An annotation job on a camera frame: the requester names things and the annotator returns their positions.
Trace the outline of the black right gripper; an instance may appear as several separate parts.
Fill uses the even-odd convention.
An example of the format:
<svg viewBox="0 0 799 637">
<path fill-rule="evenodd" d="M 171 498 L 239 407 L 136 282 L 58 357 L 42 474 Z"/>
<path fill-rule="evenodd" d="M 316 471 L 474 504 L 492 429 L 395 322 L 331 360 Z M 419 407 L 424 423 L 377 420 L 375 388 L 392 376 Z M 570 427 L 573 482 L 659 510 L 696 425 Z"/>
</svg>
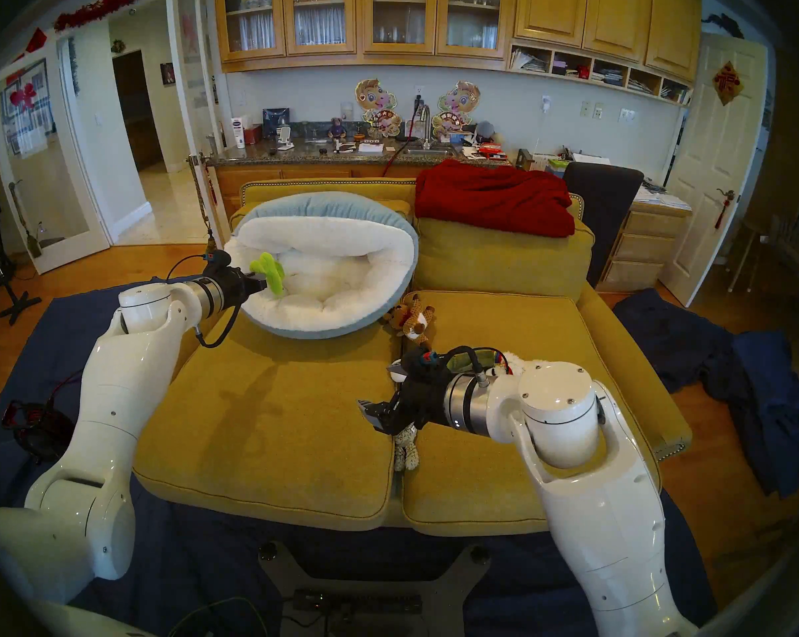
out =
<svg viewBox="0 0 799 637">
<path fill-rule="evenodd" d="M 398 435 L 409 425 L 418 431 L 430 424 L 447 427 L 443 408 L 445 389 L 444 384 L 408 378 L 398 386 L 390 400 L 358 400 L 358 409 L 376 431 L 386 435 Z"/>
</svg>

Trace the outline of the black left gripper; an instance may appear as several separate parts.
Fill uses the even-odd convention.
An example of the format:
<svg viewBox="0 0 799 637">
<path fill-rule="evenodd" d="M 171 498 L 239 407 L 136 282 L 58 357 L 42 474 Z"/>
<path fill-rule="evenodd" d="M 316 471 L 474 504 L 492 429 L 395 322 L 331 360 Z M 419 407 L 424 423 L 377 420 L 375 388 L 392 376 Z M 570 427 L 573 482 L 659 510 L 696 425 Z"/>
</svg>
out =
<svg viewBox="0 0 799 637">
<path fill-rule="evenodd" d="M 264 273 L 243 273 L 238 267 L 225 267 L 220 271 L 220 290 L 223 308 L 241 306 L 252 294 L 267 289 Z"/>
</svg>

